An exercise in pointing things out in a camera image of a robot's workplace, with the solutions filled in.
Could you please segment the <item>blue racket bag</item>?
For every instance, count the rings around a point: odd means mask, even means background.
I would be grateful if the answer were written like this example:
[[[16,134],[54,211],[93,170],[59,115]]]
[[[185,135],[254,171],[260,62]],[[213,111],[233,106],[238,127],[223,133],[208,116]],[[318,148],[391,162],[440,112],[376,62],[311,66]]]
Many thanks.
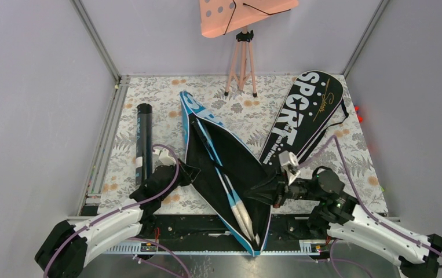
[[[245,143],[187,92],[179,93],[185,162],[200,170],[192,185],[253,257],[266,247],[271,207],[246,197],[268,174]]]

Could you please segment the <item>blue racket white grip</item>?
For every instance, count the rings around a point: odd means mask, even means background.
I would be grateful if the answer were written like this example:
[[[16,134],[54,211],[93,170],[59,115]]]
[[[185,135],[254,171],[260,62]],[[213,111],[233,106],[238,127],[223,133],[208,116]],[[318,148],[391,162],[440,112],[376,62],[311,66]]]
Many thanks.
[[[221,185],[227,195],[228,203],[231,207],[232,213],[240,226],[243,234],[247,236],[251,241],[255,242],[257,245],[260,244],[260,236],[254,232],[253,222],[249,215],[249,212],[246,209],[242,199],[234,189],[231,179],[228,176],[228,170],[226,170],[220,158],[217,155],[217,152],[214,149],[214,145],[211,142],[211,138],[207,130],[204,128],[203,124],[198,119],[194,119],[191,121],[195,131],[204,147],[207,150],[208,156],[213,161],[215,170],[217,172],[218,177],[221,180]]]

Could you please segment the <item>black shuttlecock tube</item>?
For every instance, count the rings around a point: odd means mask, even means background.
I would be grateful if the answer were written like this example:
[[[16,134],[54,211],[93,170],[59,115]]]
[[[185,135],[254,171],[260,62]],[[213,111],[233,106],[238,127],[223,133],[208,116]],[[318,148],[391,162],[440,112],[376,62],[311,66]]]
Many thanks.
[[[141,103],[137,106],[136,122],[136,187],[152,174],[152,106]]]

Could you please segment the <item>black sport racket bag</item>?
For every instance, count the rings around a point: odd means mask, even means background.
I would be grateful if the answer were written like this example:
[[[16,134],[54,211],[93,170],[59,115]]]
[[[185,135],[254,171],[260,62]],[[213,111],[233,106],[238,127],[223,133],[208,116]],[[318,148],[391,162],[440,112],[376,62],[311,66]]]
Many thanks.
[[[259,161],[270,169],[280,153],[289,151],[299,164],[303,163],[329,127],[343,123],[348,116],[343,81],[323,71],[303,72],[282,102]]]

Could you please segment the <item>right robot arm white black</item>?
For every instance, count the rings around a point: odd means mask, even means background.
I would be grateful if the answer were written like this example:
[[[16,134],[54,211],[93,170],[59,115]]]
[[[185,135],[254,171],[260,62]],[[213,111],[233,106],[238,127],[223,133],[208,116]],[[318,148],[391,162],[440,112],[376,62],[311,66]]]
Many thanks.
[[[406,277],[437,277],[441,236],[409,231],[370,211],[344,191],[344,182],[328,167],[318,167],[310,179],[292,178],[290,174],[276,170],[244,195],[274,208],[287,199],[317,201],[306,222],[312,237],[353,243],[398,266]]]

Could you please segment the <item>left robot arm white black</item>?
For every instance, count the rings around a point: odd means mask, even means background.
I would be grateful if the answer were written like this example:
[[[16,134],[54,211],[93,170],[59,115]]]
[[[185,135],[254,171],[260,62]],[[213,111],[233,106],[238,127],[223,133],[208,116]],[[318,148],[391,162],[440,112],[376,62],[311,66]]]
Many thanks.
[[[92,260],[135,236],[150,237],[152,220],[163,202],[178,186],[194,182],[200,169],[178,161],[160,165],[128,199],[93,218],[77,224],[64,220],[54,226],[34,260],[45,277],[77,277]]]

